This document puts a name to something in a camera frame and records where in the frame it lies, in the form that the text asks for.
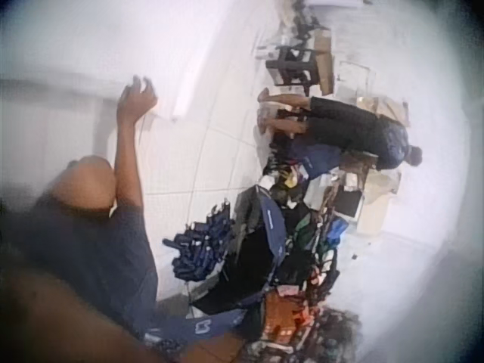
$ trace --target dark hair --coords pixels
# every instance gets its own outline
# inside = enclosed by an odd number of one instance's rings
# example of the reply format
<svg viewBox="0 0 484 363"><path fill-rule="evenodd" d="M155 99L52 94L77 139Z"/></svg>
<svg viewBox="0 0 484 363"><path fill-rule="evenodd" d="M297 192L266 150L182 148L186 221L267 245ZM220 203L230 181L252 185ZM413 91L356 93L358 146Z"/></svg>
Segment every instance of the dark hair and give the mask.
<svg viewBox="0 0 484 363"><path fill-rule="evenodd" d="M412 166L419 166L422 163L422 149L418 146L410 146L407 161Z"/></svg>

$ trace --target person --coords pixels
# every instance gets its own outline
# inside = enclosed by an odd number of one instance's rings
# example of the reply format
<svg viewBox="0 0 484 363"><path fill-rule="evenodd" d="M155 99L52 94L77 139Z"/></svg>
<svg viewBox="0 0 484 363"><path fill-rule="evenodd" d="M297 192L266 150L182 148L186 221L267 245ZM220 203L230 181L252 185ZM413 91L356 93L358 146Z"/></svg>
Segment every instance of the person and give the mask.
<svg viewBox="0 0 484 363"><path fill-rule="evenodd" d="M0 355L8 361L164 361L141 343L158 282L135 153L135 124L157 103L145 82L142 90L136 76L119 100L114 169L84 157L31 210L2 216Z"/></svg>
<svg viewBox="0 0 484 363"><path fill-rule="evenodd" d="M378 156L377 169L394 169L403 161L412 166L422 162L422 150L408 143L405 127L386 116L377 116L355 106L323 98L302 95L270 95L267 88L259 103L278 102L302 110L306 121L273 119L259 115L261 132L269 126L275 131L304 134L310 141L364 151Z"/></svg>

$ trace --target white logo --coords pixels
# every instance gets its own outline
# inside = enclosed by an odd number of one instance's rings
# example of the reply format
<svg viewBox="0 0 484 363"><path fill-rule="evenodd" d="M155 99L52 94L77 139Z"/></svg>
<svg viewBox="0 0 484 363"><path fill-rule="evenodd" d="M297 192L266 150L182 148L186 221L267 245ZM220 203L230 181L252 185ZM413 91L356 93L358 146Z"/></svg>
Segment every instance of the white logo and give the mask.
<svg viewBox="0 0 484 363"><path fill-rule="evenodd" d="M210 325L212 324L212 321L209 320L204 320L204 321L199 321L195 325L195 334L205 334L210 331Z"/></svg>

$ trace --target finger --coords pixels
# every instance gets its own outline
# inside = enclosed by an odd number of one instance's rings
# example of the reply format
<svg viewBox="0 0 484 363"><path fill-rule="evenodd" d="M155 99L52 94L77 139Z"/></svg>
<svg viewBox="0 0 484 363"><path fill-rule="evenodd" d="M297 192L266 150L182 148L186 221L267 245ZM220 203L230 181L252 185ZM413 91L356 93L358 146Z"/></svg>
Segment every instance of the finger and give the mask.
<svg viewBox="0 0 484 363"><path fill-rule="evenodd" d="M146 82L146 88L144 89L143 93L146 93L147 95L151 95L153 97L156 97L154 93L154 87L153 83L151 82L151 79L144 77L144 81Z"/></svg>
<svg viewBox="0 0 484 363"><path fill-rule="evenodd" d="M124 89L123 89L123 93L121 94L121 96L119 97L119 100L122 101L126 98L126 96L128 95L129 93L129 90L131 89L131 87L129 85L127 85Z"/></svg>
<svg viewBox="0 0 484 363"><path fill-rule="evenodd" d="M141 90L141 80L138 76L133 76L133 85L131 86L131 93L138 94Z"/></svg>

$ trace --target black shorts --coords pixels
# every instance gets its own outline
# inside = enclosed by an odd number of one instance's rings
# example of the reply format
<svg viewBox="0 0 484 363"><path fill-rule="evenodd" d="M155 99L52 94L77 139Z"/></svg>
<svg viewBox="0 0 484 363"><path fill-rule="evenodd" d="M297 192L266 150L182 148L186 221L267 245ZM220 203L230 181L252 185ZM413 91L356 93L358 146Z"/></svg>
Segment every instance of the black shorts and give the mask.
<svg viewBox="0 0 484 363"><path fill-rule="evenodd" d="M306 133L319 144L358 150L377 126L376 115L342 102L313 97L310 107Z"/></svg>

